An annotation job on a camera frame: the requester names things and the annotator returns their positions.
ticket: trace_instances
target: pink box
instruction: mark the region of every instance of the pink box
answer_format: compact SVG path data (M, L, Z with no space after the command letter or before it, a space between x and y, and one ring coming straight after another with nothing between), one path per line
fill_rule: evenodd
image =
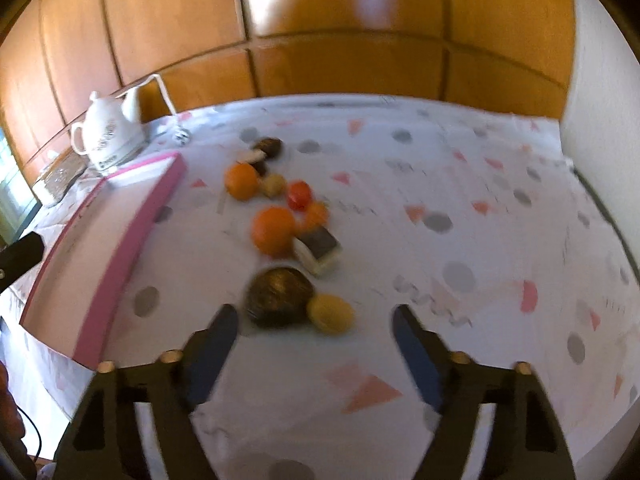
M122 288L185 171L180 153L165 152L98 183L40 267L20 319L27 332L95 370Z

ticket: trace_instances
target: power cord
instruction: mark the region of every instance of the power cord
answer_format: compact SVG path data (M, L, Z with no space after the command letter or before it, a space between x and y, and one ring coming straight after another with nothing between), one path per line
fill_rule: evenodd
M18 408L20 410L20 412L27 417L27 419L29 420L29 422L31 423L31 425L33 426L33 429L36 430L36 433L38 434L38 452L36 453L36 455L33 457L33 461L36 462L36 460L40 457L40 452L42 451L42 437L40 436L40 432L38 431L38 427L33 423L33 421L31 420L31 417L29 415L27 415L24 410L18 406L16 404L16 408Z

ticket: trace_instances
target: brown round fruit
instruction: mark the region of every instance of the brown round fruit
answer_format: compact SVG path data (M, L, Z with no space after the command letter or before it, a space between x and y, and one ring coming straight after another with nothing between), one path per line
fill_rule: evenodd
M245 162L235 164L225 172L226 192L240 202L253 198L259 186L258 172Z
M276 267L252 279L244 297L249 319L264 328L277 328L306 321L306 304L314 286L292 267Z

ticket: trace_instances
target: red tomato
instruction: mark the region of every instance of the red tomato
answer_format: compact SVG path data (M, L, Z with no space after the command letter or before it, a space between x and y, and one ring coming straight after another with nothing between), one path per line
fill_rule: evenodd
M304 211L314 200L314 192L311 187L302 180L289 184L287 189L287 204L293 211Z

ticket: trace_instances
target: orange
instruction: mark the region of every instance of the orange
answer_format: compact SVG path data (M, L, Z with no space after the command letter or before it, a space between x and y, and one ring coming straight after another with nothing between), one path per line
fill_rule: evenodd
M285 207L269 207L260 211L251 226L251 240L262 254L286 258L291 254L296 234L296 219Z
M300 225L301 232L312 231L316 227L325 226L329 221L329 210L322 202L313 202L306 208L305 217Z
M240 202L252 198L259 187L258 172L247 163L235 164L225 172L226 191Z

